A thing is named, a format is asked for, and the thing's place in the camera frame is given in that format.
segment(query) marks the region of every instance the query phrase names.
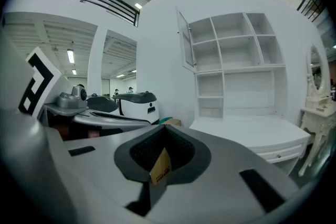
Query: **fluorescent light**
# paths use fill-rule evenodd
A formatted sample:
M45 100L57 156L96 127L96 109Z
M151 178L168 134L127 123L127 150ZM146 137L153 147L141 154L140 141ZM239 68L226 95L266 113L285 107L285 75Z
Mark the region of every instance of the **fluorescent light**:
M138 9L142 8L142 6L138 3L135 4L135 7L137 7Z
M75 63L73 50L67 50L68 58L70 63Z

